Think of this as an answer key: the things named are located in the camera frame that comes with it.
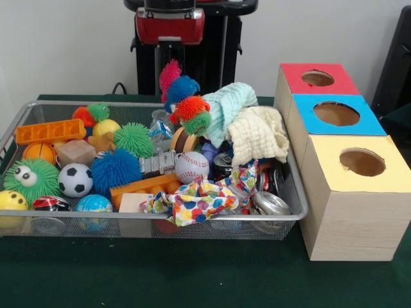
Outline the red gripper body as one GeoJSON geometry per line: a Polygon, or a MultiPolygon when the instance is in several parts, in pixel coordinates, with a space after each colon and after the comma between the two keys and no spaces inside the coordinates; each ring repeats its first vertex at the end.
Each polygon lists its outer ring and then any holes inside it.
{"type": "Polygon", "coordinates": [[[196,8],[190,12],[157,13],[138,8],[136,28],[143,44],[180,42],[182,45],[199,45],[203,39],[205,13],[196,8]]]}

